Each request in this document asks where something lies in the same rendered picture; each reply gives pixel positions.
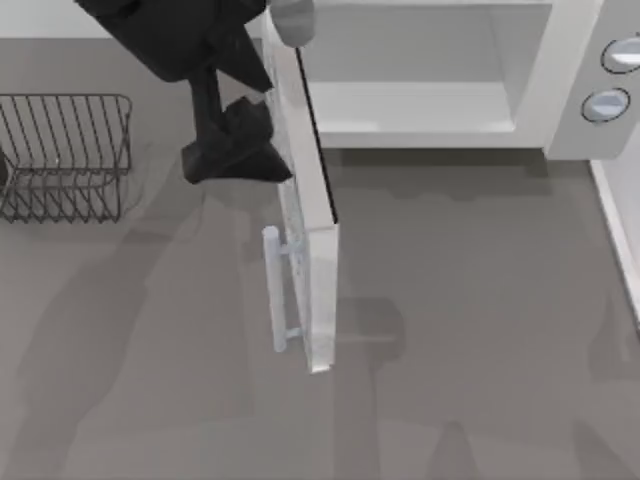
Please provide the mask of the white microwave door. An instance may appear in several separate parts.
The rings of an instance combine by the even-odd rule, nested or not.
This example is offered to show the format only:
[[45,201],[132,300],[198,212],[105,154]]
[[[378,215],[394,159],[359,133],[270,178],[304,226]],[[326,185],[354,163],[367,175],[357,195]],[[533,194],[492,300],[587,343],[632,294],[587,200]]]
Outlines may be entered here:
[[284,44],[272,17],[262,19],[263,59],[274,87],[266,101],[273,145],[293,176],[279,184],[287,246],[283,282],[287,328],[299,328],[310,373],[335,362],[339,220],[325,168],[299,49]]

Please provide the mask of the pale microwave oven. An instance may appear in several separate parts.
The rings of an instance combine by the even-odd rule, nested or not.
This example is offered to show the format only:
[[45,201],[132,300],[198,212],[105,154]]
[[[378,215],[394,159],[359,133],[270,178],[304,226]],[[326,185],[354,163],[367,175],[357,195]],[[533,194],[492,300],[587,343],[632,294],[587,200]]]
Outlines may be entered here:
[[[316,20],[302,59],[328,147],[613,159],[640,121],[640,69],[601,64],[640,36],[640,0],[316,0]],[[585,120],[584,100],[613,88],[625,114]]]

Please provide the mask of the small grey microwave knob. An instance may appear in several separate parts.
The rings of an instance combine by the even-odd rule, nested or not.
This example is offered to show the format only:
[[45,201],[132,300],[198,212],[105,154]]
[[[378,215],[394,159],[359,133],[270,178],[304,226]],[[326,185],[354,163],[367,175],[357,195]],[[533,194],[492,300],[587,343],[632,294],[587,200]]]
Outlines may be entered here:
[[629,93],[620,88],[595,92],[581,107],[585,120],[593,124],[608,123],[623,116],[631,104]]

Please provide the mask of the large grey microwave knob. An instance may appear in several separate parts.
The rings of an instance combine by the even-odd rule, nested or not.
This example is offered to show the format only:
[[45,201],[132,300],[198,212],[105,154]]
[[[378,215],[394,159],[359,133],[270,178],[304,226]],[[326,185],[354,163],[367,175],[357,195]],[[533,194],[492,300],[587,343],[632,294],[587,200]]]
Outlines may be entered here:
[[601,64],[613,75],[626,75],[640,69],[640,36],[611,41],[603,50]]

